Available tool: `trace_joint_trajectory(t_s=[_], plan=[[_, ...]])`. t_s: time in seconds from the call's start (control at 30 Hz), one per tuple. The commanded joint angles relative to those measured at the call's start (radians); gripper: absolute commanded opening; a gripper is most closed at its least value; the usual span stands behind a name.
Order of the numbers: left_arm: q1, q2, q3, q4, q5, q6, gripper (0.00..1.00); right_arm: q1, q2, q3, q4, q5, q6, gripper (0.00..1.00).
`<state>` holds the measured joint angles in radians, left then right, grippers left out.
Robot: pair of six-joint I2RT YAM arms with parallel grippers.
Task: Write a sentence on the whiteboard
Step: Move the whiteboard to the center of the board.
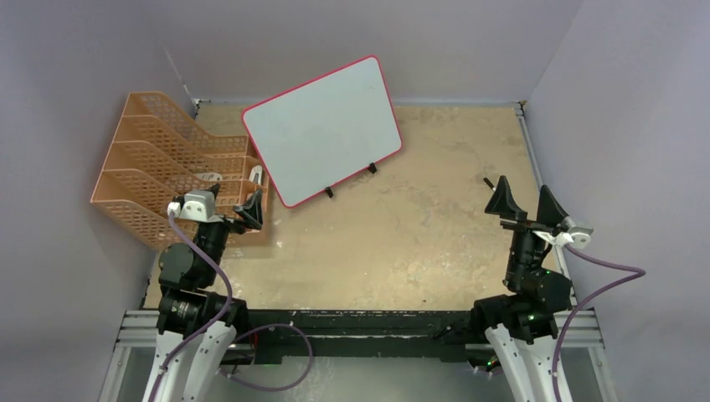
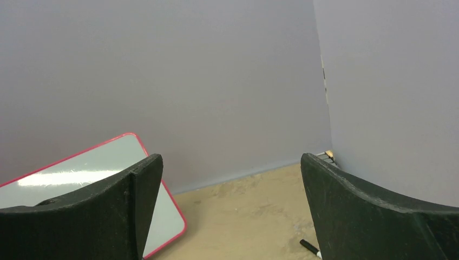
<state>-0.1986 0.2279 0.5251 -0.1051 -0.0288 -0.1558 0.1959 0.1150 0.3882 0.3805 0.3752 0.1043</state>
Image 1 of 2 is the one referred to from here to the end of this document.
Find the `white marker pen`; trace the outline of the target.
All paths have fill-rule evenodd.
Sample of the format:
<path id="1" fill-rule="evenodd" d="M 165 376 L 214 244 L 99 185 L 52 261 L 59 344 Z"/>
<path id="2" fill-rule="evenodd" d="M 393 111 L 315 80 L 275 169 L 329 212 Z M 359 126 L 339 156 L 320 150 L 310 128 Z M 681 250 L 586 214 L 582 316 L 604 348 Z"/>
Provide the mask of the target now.
<path id="1" fill-rule="evenodd" d="M 496 190 L 496 186 L 494 185 L 494 183 L 493 183 L 488 177 L 484 177 L 484 178 L 483 178 L 483 181 L 484 181 L 484 183 L 491 189 L 491 191 L 495 191 L 495 190 Z"/>

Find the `red-framed whiteboard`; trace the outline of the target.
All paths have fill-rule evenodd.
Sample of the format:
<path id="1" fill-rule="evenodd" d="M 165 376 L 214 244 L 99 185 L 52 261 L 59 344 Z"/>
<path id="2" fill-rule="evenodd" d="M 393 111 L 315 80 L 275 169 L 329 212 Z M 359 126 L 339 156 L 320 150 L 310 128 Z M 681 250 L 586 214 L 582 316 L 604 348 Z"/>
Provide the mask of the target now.
<path id="1" fill-rule="evenodd" d="M 249 106 L 241 121 L 290 209 L 375 169 L 404 144 L 375 55 Z"/>

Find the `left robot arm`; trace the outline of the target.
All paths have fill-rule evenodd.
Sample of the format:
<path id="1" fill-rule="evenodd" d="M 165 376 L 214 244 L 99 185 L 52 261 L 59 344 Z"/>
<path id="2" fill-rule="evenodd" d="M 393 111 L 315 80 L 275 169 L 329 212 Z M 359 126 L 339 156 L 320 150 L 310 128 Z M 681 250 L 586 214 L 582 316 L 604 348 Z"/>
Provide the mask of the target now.
<path id="1" fill-rule="evenodd" d="M 229 236 L 262 228 L 263 192 L 256 189 L 229 217 L 216 210 L 219 190 L 219 184 L 192 190 L 167 205 L 180 240 L 158 257 L 161 298 L 145 401 L 203 401 L 229 345 L 249 334 L 245 301 L 207 289 L 227 278 L 219 262 Z"/>

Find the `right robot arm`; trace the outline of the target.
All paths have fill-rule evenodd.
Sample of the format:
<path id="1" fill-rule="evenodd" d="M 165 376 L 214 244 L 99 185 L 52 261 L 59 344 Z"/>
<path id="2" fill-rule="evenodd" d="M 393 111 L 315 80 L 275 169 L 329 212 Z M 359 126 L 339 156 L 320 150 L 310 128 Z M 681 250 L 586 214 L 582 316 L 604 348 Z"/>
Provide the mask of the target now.
<path id="1" fill-rule="evenodd" d="M 504 176 L 494 185 L 485 211 L 512 232 L 503 279 L 509 292 L 475 302 L 471 332 L 493 346 L 515 400 L 570 401 L 555 315 L 570 308 L 572 282 L 543 267 L 553 247 L 573 240 L 564 223 L 568 215 L 550 189 L 542 187 L 538 218 L 529 219 Z"/>

